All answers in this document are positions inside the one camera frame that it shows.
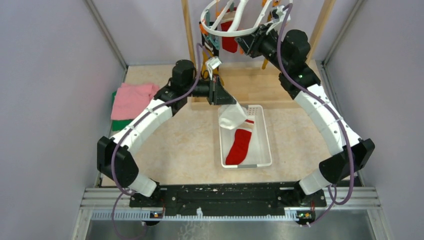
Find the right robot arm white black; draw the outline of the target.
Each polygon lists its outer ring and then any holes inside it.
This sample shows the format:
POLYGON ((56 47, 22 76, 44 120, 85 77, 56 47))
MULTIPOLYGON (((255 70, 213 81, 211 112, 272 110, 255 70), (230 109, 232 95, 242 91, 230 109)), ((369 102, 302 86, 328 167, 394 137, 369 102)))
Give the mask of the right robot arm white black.
POLYGON ((297 205, 307 206, 315 192, 365 167, 375 144, 355 133, 328 99, 320 79, 306 63, 311 46, 305 32, 294 29, 280 37, 276 30, 261 25, 235 41, 247 56, 263 56, 281 71, 281 86, 310 117, 331 155, 295 184, 293 200, 297 205))

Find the red sock white cuff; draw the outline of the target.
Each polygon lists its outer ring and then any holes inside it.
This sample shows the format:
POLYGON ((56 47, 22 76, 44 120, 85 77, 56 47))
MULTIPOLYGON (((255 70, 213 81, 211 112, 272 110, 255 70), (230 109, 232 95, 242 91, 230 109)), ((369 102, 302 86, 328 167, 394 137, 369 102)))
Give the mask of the red sock white cuff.
POLYGON ((234 141, 225 159, 226 165, 239 165, 247 157, 255 122, 245 120, 234 133, 234 141))

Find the white round clip hanger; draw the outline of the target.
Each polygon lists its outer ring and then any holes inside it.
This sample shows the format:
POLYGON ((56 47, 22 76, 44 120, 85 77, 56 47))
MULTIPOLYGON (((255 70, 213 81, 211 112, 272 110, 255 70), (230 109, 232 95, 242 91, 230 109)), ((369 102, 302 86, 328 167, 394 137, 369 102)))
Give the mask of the white round clip hanger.
MULTIPOLYGON (((210 21, 209 21, 209 13, 210 10, 214 7, 217 7, 219 5, 219 1, 218 0, 213 0, 211 1, 202 11, 201 15, 200 15, 200 22, 203 26, 203 28, 210 34, 210 35, 215 35, 218 37, 242 37, 242 36, 247 36, 250 35, 252 33, 254 33, 255 31, 257 31, 259 29, 260 26, 263 26, 265 28, 265 33, 269 34, 272 30, 274 30, 277 26, 282 25, 282 26, 286 26, 287 22, 289 22, 291 20, 291 16, 290 16, 290 12, 289 12, 289 20, 288 21, 283 21, 282 23, 278 23, 278 24, 274 24, 271 23, 271 21, 267 22, 267 18, 268 18, 268 13, 271 11, 272 7, 278 6, 278 5, 283 5, 281 3, 276 3, 275 0, 267 0, 264 7, 261 6, 261 12, 259 13, 257 19, 255 20, 254 24, 252 27, 247 28, 247 29, 239 29, 242 17, 243 17, 243 13, 244 10, 246 8, 248 1, 247 0, 241 0, 237 6, 234 5, 234 1, 233 0, 229 0, 226 5, 224 6, 224 8, 222 8, 222 10, 215 10, 215 12, 218 14, 215 17, 214 23, 212 25, 210 25, 210 21), (218 25, 222 24, 225 22, 225 18, 227 17, 227 15, 230 14, 229 16, 229 21, 231 22, 230 27, 227 30, 217 30, 218 25)), ((289 0, 287 2, 287 4, 292 3, 293 6, 293 1, 289 0)))

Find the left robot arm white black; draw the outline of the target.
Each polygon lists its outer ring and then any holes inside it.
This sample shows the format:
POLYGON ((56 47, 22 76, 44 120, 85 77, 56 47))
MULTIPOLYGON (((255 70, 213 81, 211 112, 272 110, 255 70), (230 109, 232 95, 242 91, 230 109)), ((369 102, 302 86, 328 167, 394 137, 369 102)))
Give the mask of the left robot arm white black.
POLYGON ((112 137, 101 137, 97 142, 97 170, 112 179, 127 196, 141 194, 141 200, 149 207, 160 202, 158 182, 140 173, 133 155, 147 138, 184 107, 189 97, 206 98, 213 106, 234 105, 237 101, 221 84, 213 71, 221 65, 218 57, 205 62, 208 77, 203 78, 200 68, 190 60, 178 60, 172 75, 147 107, 112 137))

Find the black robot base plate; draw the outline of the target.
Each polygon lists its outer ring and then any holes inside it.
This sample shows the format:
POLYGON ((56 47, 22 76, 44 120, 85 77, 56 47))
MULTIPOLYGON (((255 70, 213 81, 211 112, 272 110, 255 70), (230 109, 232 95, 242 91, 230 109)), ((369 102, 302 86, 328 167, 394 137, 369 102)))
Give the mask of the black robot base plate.
POLYGON ((131 208, 159 208, 167 217, 283 216, 286 208, 326 207, 323 190, 305 195, 296 182, 161 185, 152 196, 130 198, 131 208))

